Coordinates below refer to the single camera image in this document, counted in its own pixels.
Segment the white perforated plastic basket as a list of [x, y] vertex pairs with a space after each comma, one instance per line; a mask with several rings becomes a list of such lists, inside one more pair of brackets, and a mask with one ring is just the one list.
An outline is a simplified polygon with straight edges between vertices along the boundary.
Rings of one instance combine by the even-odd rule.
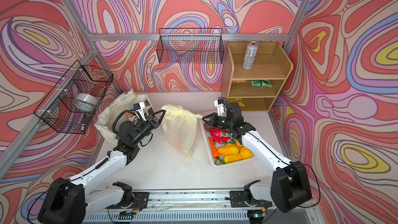
[[[238, 165], [238, 164], [244, 164], [244, 163], [247, 163], [249, 161], [254, 161], [254, 160], [257, 159], [257, 157], [253, 154], [252, 158], [245, 159], [245, 160], [238, 161], [238, 162], [233, 162], [233, 163], [230, 163], [230, 164], [225, 164], [224, 163], [223, 159], [224, 159], [225, 156], [219, 155], [219, 158], [217, 160], [214, 160], [214, 158], [212, 157], [212, 154], [211, 154], [211, 149], [210, 149], [209, 140], [208, 140], [208, 137], [211, 137], [210, 136], [210, 132], [207, 132], [204, 129], [204, 124], [205, 123], [202, 123], [201, 130], [202, 130], [202, 135], [203, 135], [203, 138], [204, 138], [205, 146], [206, 146], [206, 149], [207, 149], [207, 153], [208, 153], [208, 156], [209, 156], [210, 164], [212, 166], [214, 166], [214, 167], [231, 167], [231, 166], [235, 166], [235, 165]], [[214, 142], [214, 145], [215, 145], [215, 147], [217, 149], [219, 149], [220, 147], [224, 147], [226, 145], [236, 146], [235, 145], [235, 140], [236, 139], [232, 138], [228, 143], [222, 143], [222, 144], [218, 144], [218, 143]]]

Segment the cream plastic grocery bag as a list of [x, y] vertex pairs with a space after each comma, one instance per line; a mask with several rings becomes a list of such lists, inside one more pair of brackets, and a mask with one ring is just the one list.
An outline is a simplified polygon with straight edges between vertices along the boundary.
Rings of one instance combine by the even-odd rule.
[[183, 156], [192, 156], [198, 120], [202, 115], [194, 114], [178, 105], [164, 105], [162, 129], [170, 144]]

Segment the leaf print canvas tote bag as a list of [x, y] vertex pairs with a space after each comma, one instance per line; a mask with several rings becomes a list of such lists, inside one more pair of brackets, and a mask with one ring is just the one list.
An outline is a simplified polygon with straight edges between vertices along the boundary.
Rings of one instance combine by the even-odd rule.
[[122, 111], [130, 110], [133, 108], [134, 104], [140, 102], [145, 103], [144, 113], [149, 114], [149, 110], [152, 109], [149, 96], [147, 94], [136, 94], [133, 90], [122, 93], [100, 113], [94, 126], [105, 141], [109, 142], [112, 146], [117, 145], [118, 141], [116, 135], [112, 131], [114, 121]]

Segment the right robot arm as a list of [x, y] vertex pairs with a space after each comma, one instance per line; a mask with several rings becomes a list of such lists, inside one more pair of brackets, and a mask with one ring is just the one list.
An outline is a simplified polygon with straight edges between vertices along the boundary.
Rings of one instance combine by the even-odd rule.
[[269, 202], [283, 213], [296, 207], [306, 208], [305, 203], [313, 198], [307, 174], [310, 166], [291, 161], [267, 143], [244, 120], [238, 103], [220, 97], [214, 105], [217, 112], [202, 117], [210, 133], [208, 145], [214, 163], [226, 165], [257, 158], [272, 174], [270, 186], [254, 180], [241, 191], [231, 191], [228, 200], [232, 207], [255, 207]]

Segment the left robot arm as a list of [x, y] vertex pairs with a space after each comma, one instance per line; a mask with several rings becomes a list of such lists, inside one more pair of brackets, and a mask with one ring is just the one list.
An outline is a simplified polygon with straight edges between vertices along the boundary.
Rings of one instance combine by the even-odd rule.
[[92, 190], [116, 171], [126, 167], [144, 147], [143, 139], [161, 125], [165, 110], [148, 116], [125, 110], [113, 122], [117, 145], [103, 160], [69, 179], [56, 179], [38, 199], [42, 206], [37, 220], [42, 224], [80, 224], [88, 216], [111, 205], [129, 208], [135, 199], [132, 187], [117, 181], [108, 189], [90, 196]]

